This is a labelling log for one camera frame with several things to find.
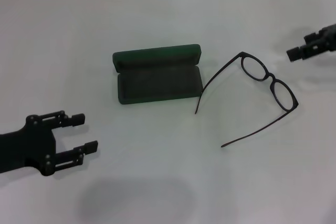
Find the white tabletop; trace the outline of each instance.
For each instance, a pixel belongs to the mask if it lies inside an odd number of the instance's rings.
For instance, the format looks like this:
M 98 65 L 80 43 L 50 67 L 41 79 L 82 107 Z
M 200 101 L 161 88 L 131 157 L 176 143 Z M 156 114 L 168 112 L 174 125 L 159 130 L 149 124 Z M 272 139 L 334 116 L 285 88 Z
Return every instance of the white tabletop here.
M 336 223 L 336 56 L 290 63 L 286 50 L 336 23 L 334 0 L 0 0 L 0 130 L 30 114 L 84 113 L 54 130 L 58 151 L 93 140 L 84 165 L 44 177 L 0 174 L 0 222 L 26 224 Z M 200 44 L 203 83 L 241 51 L 287 83 L 239 61 L 196 98 L 121 105 L 112 54 Z

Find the eyeglass frame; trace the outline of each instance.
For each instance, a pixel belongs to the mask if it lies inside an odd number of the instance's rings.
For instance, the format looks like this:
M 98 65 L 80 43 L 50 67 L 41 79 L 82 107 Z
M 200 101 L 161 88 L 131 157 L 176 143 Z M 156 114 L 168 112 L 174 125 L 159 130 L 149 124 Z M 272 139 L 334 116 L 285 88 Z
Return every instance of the eyeglass frame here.
M 201 95 L 199 96 L 199 99 L 198 99 L 198 103 L 197 103 L 197 107 L 196 107 L 195 114 L 198 112 L 198 107 L 199 107 L 199 105 L 200 105 L 200 101 L 201 101 L 201 98 L 202 98 L 202 95 L 203 95 L 205 89 L 209 86 L 209 84 L 210 84 L 210 83 L 211 83 L 211 82 L 212 82 L 212 81 L 213 81 L 213 80 L 214 80 L 214 79 L 215 79 L 215 78 L 216 78 L 216 77 L 217 77 L 217 76 L 218 76 L 224 69 L 226 69 L 229 65 L 231 65 L 235 60 L 237 60 L 237 59 L 240 58 L 240 57 L 242 58 L 242 59 L 241 59 L 241 62 L 240 62 L 240 64 L 241 64 L 241 68 L 243 69 L 243 71 L 245 72 L 245 74 L 247 74 L 248 76 L 250 76 L 252 79 L 254 79 L 254 80 L 256 80 L 256 81 L 265 81 L 265 80 L 267 80 L 269 77 L 272 77 L 272 83 L 270 84 L 270 90 L 271 90 L 271 92 L 272 92 L 272 94 L 273 94 L 275 100 L 276 100 L 277 103 L 279 104 L 279 106 L 285 111 L 285 114 L 281 115 L 278 119 L 276 119 L 276 120 L 272 121 L 271 123 L 267 124 L 266 126 L 262 127 L 262 128 L 261 128 L 260 130 L 258 130 L 258 131 L 255 131 L 255 132 L 253 132 L 253 133 L 251 133 L 251 134 L 248 134 L 248 135 L 246 135 L 246 136 L 237 138 L 237 139 L 235 139 L 235 140 L 233 140 L 233 141 L 231 141 L 231 142 L 228 142 L 228 143 L 226 143 L 226 144 L 223 144 L 223 145 L 221 146 L 222 148 L 225 147 L 225 146 L 227 146 L 227 145 L 229 145 L 229 144 L 235 143 L 235 142 L 237 142 L 237 141 L 239 141 L 239 140 L 242 140 L 242 139 L 244 139 L 244 138 L 247 138 L 247 137 L 249 137 L 249 136 L 252 136 L 252 135 L 254 135 L 254 134 L 257 134 L 258 132 L 260 132 L 260 131 L 266 129 L 267 127 L 271 126 L 271 125 L 274 124 L 275 122 L 277 122 L 277 121 L 281 120 L 282 118 L 284 118 L 286 115 L 288 115 L 288 114 L 289 114 L 290 112 L 292 112 L 294 109 L 296 109 L 296 108 L 298 107 L 298 105 L 299 105 L 298 100 L 296 99 L 294 93 L 293 93 L 292 90 L 288 87 L 288 85 L 285 84 L 283 81 L 281 81 L 281 80 L 275 78 L 275 75 L 274 75 L 273 73 L 270 73 L 270 72 L 268 71 L 268 69 L 265 67 L 265 65 L 262 63 L 261 60 L 259 60 L 257 57 L 255 57 L 255 56 L 253 56 L 253 55 L 250 55 L 250 54 L 248 54 L 248 53 L 246 53 L 246 52 L 240 52 L 240 53 L 237 54 L 234 58 L 232 58 L 227 64 L 225 64 L 221 69 L 219 69 L 219 70 L 214 74 L 214 76 L 212 76 L 212 78 L 210 79 L 210 81 L 208 81 L 208 83 L 204 86 L 204 88 L 203 88 L 203 90 L 202 90 L 202 92 L 201 92 Z M 256 60 L 256 61 L 262 66 L 262 68 L 263 68 L 264 71 L 265 71 L 265 76 L 264 76 L 263 78 L 261 78 L 261 79 L 255 78 L 254 76 L 252 76 L 252 75 L 245 69 L 245 67 L 244 67 L 244 59 L 246 59 L 246 58 L 251 58 L 251 59 L 253 59 L 253 60 Z M 292 97 L 292 100 L 293 100 L 293 106 L 292 106 L 291 109 L 286 109 L 286 108 L 280 103 L 279 99 L 277 98 L 277 96 L 276 96 L 276 94 L 275 94 L 275 90 L 274 90 L 275 83 L 277 83 L 277 82 L 280 83 L 280 84 L 282 84 L 282 85 L 289 91 L 289 93 L 290 93 L 290 95 L 291 95 L 291 97 Z

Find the eyeglasses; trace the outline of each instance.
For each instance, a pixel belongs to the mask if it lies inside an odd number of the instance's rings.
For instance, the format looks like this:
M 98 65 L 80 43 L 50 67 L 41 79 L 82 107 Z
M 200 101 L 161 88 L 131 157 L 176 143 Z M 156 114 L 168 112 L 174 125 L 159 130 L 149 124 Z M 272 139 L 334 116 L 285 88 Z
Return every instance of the eyeglasses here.
M 200 101 L 202 98 L 202 95 L 204 93 L 204 90 L 209 86 L 209 84 L 224 70 L 226 69 L 231 63 L 233 63 L 236 59 L 242 58 L 241 60 L 241 67 L 243 71 L 250 76 L 252 79 L 256 81 L 265 81 L 268 77 L 272 77 L 272 83 L 270 85 L 271 92 L 277 101 L 277 103 L 280 105 L 280 107 L 286 112 L 282 116 L 280 116 L 275 121 L 267 124 L 265 127 L 262 127 L 260 130 L 255 131 L 251 134 L 248 134 L 246 136 L 240 137 L 238 139 L 235 139 L 231 142 L 228 142 L 226 144 L 223 144 L 222 147 L 225 147 L 229 144 L 235 143 L 239 140 L 242 140 L 244 138 L 247 138 L 249 136 L 252 136 L 267 127 L 271 126 L 275 122 L 279 121 L 280 119 L 284 118 L 286 115 L 288 115 L 290 112 L 292 112 L 294 109 L 297 108 L 299 105 L 297 99 L 295 98 L 295 95 L 290 90 L 290 88 L 281 80 L 276 79 L 274 74 L 268 72 L 265 65 L 256 57 L 246 53 L 246 52 L 240 52 L 238 55 L 236 55 L 232 60 L 230 60 L 226 65 L 224 65 L 215 75 L 210 79 L 210 81 L 204 86 L 201 95 L 199 96 L 199 100 L 197 103 L 195 114 L 198 112 L 198 107 L 200 105 Z

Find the white table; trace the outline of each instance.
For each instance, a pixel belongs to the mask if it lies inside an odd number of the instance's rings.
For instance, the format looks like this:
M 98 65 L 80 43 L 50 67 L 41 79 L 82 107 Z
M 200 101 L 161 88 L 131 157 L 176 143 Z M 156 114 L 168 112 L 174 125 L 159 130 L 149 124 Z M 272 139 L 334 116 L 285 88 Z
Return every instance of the white table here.
M 0 129 L 65 110 L 58 151 L 93 140 L 84 165 L 0 174 L 0 222 L 26 224 L 336 223 L 336 57 L 286 50 L 336 23 L 334 0 L 0 0 Z M 205 84 L 240 51 L 286 82 L 282 112 L 239 61 L 197 99 L 121 105 L 112 54 L 200 44 Z

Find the eyeglass temple arm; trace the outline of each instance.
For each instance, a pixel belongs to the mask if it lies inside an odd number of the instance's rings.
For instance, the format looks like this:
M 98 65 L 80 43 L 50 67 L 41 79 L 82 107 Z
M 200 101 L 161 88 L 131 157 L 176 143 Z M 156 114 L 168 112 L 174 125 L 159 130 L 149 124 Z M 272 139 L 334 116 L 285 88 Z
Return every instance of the eyeglass temple arm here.
M 239 53 L 237 54 L 234 58 L 232 58 L 227 64 L 225 64 L 221 69 L 218 70 L 217 73 L 215 73 L 214 76 L 212 76 L 212 78 L 210 79 L 210 81 L 208 81 L 208 83 L 204 86 L 202 92 L 201 92 L 201 95 L 199 96 L 199 99 L 198 99 L 198 103 L 197 103 L 197 107 L 196 107 L 196 111 L 195 111 L 195 114 L 198 112 L 198 107 L 200 105 L 200 101 L 201 101 L 201 98 L 202 98 L 202 94 L 204 93 L 204 90 L 209 86 L 209 84 L 224 70 L 226 69 L 231 63 L 233 63 L 236 59 L 238 59 L 239 57 L 242 56 L 242 53 Z
M 291 112 L 291 111 L 286 112 L 285 114 L 283 114 L 282 116 L 280 116 L 278 119 L 276 119 L 275 121 L 273 121 L 273 122 L 267 124 L 265 127 L 262 127 L 262 128 L 261 128 L 260 130 L 258 130 L 258 131 L 255 131 L 255 132 L 253 132 L 253 133 L 251 133 L 251 134 L 249 134 L 249 135 L 240 137 L 240 138 L 238 138 L 238 139 L 236 139 L 236 140 L 233 140 L 233 141 L 231 141 L 231 142 L 228 142 L 228 143 L 226 143 L 226 144 L 223 144 L 223 145 L 221 146 L 221 148 L 223 148 L 223 147 L 225 147 L 225 146 L 228 146 L 229 144 L 233 144 L 233 143 L 235 143 L 235 142 L 237 142 L 237 141 L 239 141 L 239 140 L 242 140 L 242 139 L 244 139 L 244 138 L 247 138 L 247 137 L 249 137 L 249 136 L 252 136 L 252 135 L 254 135 L 254 134 L 257 134 L 258 132 L 260 132 L 260 131 L 266 129 L 268 126 L 271 126 L 271 125 L 274 124 L 275 122 L 277 122 L 277 121 L 279 121 L 280 119 L 284 118 L 284 117 L 285 117 L 286 115 L 288 115 L 290 112 Z

